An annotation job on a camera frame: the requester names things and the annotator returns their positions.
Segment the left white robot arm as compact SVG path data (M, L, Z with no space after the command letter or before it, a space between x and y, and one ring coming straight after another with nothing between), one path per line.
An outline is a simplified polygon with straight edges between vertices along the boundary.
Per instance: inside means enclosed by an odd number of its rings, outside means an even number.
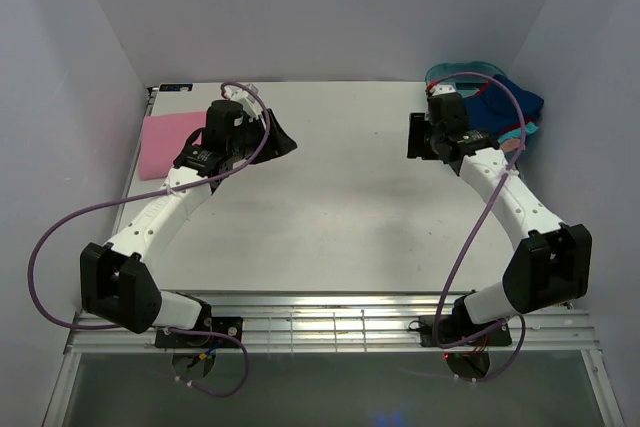
M203 127L186 140L156 197L104 244L80 256L83 309L134 333L177 328L190 346L205 344L209 306L161 290L153 269L175 235L229 175L235 163L259 164L297 147L274 113L251 114L246 102L215 100Z

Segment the blue mickey t-shirt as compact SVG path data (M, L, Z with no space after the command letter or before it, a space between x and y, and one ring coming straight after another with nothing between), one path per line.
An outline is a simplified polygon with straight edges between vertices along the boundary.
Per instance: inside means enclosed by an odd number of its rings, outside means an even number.
M526 136L537 130L537 122L544 107L544 99L524 90L504 75L494 78L503 84L520 105L525 120ZM495 83L487 82L475 95L464 99L470 126L476 130L486 130L499 143L520 137L520 122L510 97Z

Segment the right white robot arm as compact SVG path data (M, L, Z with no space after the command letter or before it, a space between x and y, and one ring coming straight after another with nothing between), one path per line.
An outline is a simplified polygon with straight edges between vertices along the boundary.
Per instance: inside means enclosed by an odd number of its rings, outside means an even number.
M471 127L452 87L427 92L427 111L410 116L408 157L440 160L471 186L506 232L514 253L502 278L458 298L431 322L438 347L474 344L510 318L579 299L589 284L592 236L546 209L486 131Z

